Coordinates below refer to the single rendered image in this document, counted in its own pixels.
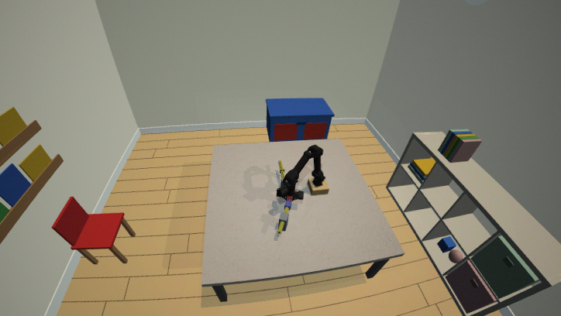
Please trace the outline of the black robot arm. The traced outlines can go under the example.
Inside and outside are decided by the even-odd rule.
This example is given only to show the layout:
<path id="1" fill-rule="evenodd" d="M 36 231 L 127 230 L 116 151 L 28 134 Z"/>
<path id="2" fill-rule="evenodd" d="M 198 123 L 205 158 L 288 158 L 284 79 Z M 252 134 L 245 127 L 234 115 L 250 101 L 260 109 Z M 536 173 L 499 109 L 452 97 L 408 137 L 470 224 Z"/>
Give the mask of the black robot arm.
<path id="1" fill-rule="evenodd" d="M 311 152 L 309 152 L 311 151 Z M 304 152 L 302 158 L 298 161 L 296 166 L 293 170 L 290 170 L 284 177 L 282 183 L 284 186 L 277 189 L 277 193 L 280 197 L 283 197 L 285 194 L 289 193 L 290 191 L 295 190 L 295 185 L 298 182 L 299 173 L 302 171 L 306 163 L 311 159 L 314 158 L 314 170 L 311 172 L 311 175 L 315 178 L 312 183 L 316 187 L 321 187 L 322 182 L 325 179 L 324 173 L 322 172 L 321 168 L 321 156 L 323 155 L 323 149 L 317 145 L 313 145 L 308 147 L 308 150 Z M 288 182 L 287 182 L 287 181 Z"/>

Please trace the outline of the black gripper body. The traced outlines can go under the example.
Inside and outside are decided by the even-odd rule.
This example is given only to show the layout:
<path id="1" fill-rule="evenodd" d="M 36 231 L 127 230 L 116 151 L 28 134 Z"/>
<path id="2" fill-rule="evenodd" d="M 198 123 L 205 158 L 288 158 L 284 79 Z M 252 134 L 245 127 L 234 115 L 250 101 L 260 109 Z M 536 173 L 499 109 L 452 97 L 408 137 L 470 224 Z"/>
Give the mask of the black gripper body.
<path id="1" fill-rule="evenodd" d="M 285 194 L 284 197 L 286 197 L 286 195 L 287 195 L 288 197 L 295 197 L 298 200 L 303 200 L 304 199 L 304 191 L 298 191 L 298 192 L 297 191 L 294 192 L 294 191 L 290 191 L 289 193 Z M 281 198 L 278 195 L 278 193 L 277 193 L 277 197 Z"/>

